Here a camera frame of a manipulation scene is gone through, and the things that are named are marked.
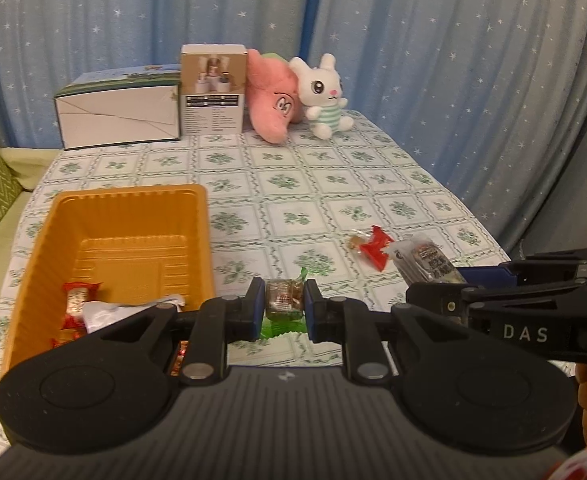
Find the floral green white tablecloth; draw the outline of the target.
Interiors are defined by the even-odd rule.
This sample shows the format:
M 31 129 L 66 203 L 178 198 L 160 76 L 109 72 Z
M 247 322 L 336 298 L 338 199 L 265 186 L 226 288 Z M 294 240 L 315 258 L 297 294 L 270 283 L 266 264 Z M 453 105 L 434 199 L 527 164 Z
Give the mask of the floral green white tablecloth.
M 329 141 L 300 125 L 283 146 L 245 131 L 80 148 L 54 160 L 20 218 L 0 300 L 0 353 L 33 245 L 58 194 L 185 183 L 207 191 L 218 292 L 238 292 L 256 276 L 290 278 L 307 270 L 325 292 L 350 292 L 387 310 L 404 297 L 399 273 L 394 266 L 375 270 L 347 246 L 349 234 L 371 226 L 428 235 L 463 266 L 504 259 L 472 213 L 363 116 Z

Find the orange plastic tray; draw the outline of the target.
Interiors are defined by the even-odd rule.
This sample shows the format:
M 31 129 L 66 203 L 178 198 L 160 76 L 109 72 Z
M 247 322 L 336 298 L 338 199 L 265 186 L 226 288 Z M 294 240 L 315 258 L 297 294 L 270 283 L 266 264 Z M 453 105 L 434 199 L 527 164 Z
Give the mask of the orange plastic tray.
M 199 184 L 62 192 L 19 286 L 2 372 L 51 350 L 67 283 L 95 283 L 111 304 L 180 294 L 190 310 L 214 295 L 208 197 Z

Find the brown product carton box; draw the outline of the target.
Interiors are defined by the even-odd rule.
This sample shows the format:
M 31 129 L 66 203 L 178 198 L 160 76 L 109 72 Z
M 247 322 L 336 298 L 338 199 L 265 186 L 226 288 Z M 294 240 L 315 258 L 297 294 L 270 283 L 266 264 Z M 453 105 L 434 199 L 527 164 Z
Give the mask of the brown product carton box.
M 241 133 L 246 98 L 246 47 L 183 44 L 180 65 L 182 135 Z

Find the red snack packet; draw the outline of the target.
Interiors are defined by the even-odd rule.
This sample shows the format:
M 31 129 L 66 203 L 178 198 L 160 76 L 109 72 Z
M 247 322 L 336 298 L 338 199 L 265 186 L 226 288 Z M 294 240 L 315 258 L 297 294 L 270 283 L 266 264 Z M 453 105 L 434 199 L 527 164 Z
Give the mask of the red snack packet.
M 380 226 L 371 228 L 369 239 L 359 246 L 359 252 L 374 266 L 382 272 L 386 269 L 389 255 L 386 248 L 393 243 L 393 238 L 388 235 Z

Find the pink starfish plush toy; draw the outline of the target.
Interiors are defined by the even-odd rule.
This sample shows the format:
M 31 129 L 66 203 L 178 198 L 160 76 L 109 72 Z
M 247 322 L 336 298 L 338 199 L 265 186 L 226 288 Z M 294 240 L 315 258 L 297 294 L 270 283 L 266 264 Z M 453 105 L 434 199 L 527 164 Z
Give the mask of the pink starfish plush toy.
M 298 77 L 284 58 L 247 50 L 246 103 L 254 131 L 269 144 L 284 144 L 289 125 L 303 116 Z

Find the green brown candy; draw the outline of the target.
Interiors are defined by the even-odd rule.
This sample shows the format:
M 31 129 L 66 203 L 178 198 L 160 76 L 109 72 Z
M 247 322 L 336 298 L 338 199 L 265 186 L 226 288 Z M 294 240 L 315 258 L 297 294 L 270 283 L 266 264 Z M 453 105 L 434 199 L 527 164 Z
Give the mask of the green brown candy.
M 266 281 L 266 310 L 261 337 L 271 339 L 288 333 L 305 333 L 302 303 L 307 269 L 303 266 L 296 278 L 273 278 Z

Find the white snack wrapper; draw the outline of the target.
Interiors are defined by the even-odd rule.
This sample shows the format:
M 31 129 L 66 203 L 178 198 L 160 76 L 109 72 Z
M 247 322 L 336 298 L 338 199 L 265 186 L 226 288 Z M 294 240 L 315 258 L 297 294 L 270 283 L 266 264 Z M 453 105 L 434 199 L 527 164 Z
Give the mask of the white snack wrapper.
M 103 301 L 88 301 L 82 307 L 82 320 L 89 334 L 97 332 L 111 324 L 120 322 L 131 315 L 148 308 L 160 307 L 163 304 L 177 307 L 182 311 L 186 306 L 185 298 L 180 294 L 164 296 L 147 302 L 147 304 L 109 304 Z

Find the red cartoon face candy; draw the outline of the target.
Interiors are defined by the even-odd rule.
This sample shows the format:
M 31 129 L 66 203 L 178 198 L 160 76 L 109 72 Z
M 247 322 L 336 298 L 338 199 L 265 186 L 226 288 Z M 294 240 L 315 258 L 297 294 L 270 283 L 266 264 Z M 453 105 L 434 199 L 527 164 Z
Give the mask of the red cartoon face candy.
M 57 336 L 51 340 L 53 348 L 69 344 L 84 337 L 88 330 L 83 319 L 83 307 L 97 297 L 100 283 L 67 282 L 62 285 L 66 292 L 66 313 Z

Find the blue star curtain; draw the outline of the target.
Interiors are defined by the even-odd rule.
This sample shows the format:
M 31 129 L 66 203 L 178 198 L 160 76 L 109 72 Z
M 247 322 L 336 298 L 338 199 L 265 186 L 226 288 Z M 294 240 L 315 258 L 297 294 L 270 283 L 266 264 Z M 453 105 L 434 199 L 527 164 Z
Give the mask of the blue star curtain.
M 351 106 L 506 250 L 587 114 L 587 0 L 0 0 L 0 144 L 59 148 L 58 89 L 183 44 L 335 55 Z

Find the white bunny plush toy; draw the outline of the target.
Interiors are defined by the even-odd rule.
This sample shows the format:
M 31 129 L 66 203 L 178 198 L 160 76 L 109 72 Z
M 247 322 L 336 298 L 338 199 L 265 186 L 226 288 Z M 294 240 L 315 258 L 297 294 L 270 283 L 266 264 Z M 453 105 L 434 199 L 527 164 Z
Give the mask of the white bunny plush toy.
M 317 67 L 292 58 L 289 67 L 298 78 L 298 96 L 313 136 L 329 140 L 335 133 L 352 129 L 354 120 L 344 114 L 348 100 L 342 95 L 336 58 L 324 53 Z

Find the white green flat box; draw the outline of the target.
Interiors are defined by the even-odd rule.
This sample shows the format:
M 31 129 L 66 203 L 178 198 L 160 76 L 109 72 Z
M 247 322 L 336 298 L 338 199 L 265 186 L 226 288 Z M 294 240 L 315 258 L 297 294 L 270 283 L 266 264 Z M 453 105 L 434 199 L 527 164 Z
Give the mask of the white green flat box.
M 181 136 L 180 68 L 145 65 L 85 73 L 54 96 L 66 150 Z

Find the brown clear wrapped candy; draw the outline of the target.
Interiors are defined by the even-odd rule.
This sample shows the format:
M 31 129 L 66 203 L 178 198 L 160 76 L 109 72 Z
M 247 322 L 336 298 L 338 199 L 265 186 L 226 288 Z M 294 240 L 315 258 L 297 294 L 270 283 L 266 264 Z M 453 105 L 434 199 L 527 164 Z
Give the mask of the brown clear wrapped candy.
M 359 254 L 361 252 L 361 247 L 367 243 L 367 239 L 363 238 L 362 236 L 359 235 L 351 235 L 348 239 L 348 247 L 351 250 L 351 252 L 356 252 L 357 254 Z

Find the red brown candy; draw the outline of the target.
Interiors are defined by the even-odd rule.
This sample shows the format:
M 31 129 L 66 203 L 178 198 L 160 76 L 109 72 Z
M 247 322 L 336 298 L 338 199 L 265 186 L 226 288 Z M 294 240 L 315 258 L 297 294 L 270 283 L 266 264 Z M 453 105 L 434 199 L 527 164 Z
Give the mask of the red brown candy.
M 172 362 L 172 365 L 170 368 L 170 375 L 171 376 L 178 376 L 180 374 L 182 363 L 183 363 L 187 348 L 188 348 L 187 341 L 181 341 L 179 343 L 178 350 L 176 350 L 175 357 L 173 359 L 173 362 Z

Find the clear dark snack pack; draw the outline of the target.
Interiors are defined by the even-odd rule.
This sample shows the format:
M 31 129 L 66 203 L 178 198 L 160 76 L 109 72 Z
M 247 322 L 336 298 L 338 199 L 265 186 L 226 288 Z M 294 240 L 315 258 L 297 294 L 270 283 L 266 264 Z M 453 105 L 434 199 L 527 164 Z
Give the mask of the clear dark snack pack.
M 405 284 L 464 284 L 466 280 L 430 237 L 414 234 L 390 243 L 383 252 L 392 260 Z

